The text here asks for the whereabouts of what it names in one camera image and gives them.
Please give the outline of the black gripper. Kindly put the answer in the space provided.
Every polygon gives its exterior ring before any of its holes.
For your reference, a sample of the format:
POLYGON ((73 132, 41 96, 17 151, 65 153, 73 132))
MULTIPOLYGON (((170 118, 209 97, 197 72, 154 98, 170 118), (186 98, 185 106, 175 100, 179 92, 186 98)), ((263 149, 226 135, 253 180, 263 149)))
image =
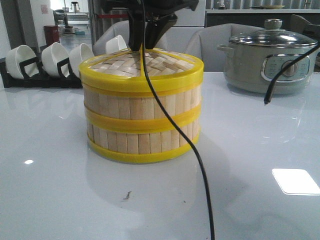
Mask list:
POLYGON ((195 11, 198 0, 101 0, 104 12, 114 8, 127 10, 129 23, 128 46, 137 52, 143 41, 145 30, 145 48, 153 49, 161 37, 177 23, 176 12, 181 9, 195 11))

